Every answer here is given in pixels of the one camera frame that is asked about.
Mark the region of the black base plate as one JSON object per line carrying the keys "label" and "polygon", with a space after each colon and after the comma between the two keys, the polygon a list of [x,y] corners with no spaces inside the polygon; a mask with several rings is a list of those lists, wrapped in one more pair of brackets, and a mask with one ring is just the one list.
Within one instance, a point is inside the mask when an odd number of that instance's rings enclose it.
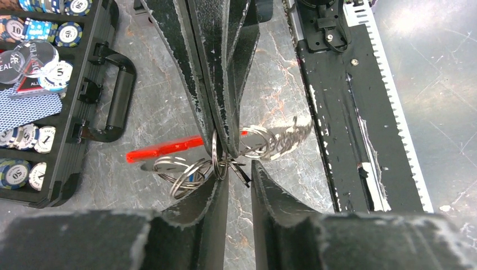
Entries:
{"label": "black base plate", "polygon": [[336,212],[431,213],[370,1],[284,1]]}

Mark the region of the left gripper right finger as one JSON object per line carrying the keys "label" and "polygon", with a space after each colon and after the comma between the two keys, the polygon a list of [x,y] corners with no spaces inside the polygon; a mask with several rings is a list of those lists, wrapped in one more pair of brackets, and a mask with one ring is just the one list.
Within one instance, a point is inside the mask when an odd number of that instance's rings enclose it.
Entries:
{"label": "left gripper right finger", "polygon": [[437,214],[322,214],[251,164],[257,269],[475,269],[476,252]]}

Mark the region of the black poker chip case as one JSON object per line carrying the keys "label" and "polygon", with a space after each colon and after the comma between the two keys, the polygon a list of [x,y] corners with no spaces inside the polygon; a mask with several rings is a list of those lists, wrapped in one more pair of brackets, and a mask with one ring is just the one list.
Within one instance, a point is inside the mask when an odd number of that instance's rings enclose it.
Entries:
{"label": "black poker chip case", "polygon": [[[2,158],[46,163],[46,178],[40,191],[30,186],[16,190],[1,189],[1,200],[32,208],[62,205],[80,184],[82,163],[88,141],[114,142],[125,131],[127,113],[136,82],[136,68],[126,56],[110,48],[119,24],[119,8],[114,1],[93,3],[92,12],[83,20],[85,41],[77,48],[62,48],[60,56],[73,64],[72,83],[66,96],[39,96],[27,99],[26,109],[38,107],[47,113],[34,124],[56,128],[51,152],[1,149]],[[103,90],[107,64],[118,68],[110,111],[104,128],[92,125]]]}

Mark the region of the red handled keyring tool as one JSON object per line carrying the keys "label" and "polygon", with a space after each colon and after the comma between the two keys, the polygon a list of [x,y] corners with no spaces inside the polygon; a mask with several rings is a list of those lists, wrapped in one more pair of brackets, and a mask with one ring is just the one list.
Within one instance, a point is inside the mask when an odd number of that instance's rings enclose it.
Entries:
{"label": "red handled keyring tool", "polygon": [[169,195],[179,200],[198,189],[214,173],[219,179],[224,179],[228,170],[232,170],[226,159],[235,159],[239,163],[243,163],[241,158],[276,160],[297,149],[312,129],[311,120],[297,117],[289,126],[242,127],[238,157],[225,152],[218,133],[214,132],[211,151],[206,151],[203,139],[197,135],[131,151],[126,154],[126,161],[138,163],[141,170],[155,173],[168,182],[171,185]]}

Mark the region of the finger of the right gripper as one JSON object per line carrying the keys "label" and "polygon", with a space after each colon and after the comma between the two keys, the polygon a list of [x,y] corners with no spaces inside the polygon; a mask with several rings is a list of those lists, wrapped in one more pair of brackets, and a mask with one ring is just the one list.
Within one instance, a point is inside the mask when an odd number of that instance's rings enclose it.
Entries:
{"label": "finger of the right gripper", "polygon": [[273,1],[230,1],[223,117],[226,151],[239,155],[240,103],[260,37],[259,23],[273,16]]}
{"label": "finger of the right gripper", "polygon": [[233,153],[233,92],[227,74],[230,1],[144,1],[178,68],[199,133],[212,153]]}

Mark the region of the key with black tag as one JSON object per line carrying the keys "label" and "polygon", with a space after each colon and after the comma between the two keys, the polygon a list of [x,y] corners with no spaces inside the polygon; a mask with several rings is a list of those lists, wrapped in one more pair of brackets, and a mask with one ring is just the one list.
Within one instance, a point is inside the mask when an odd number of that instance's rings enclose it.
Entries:
{"label": "key with black tag", "polygon": [[239,180],[247,187],[250,188],[250,177],[245,173],[242,167],[245,165],[243,163],[239,163],[235,159],[226,159],[227,164],[229,167],[234,171],[234,173],[238,176]]}

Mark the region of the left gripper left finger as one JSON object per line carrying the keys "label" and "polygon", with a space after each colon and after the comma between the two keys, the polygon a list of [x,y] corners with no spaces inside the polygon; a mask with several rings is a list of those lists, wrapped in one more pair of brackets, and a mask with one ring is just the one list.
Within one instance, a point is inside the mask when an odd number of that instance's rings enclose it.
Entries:
{"label": "left gripper left finger", "polygon": [[222,269],[228,179],[163,211],[40,211],[1,234],[2,269]]}

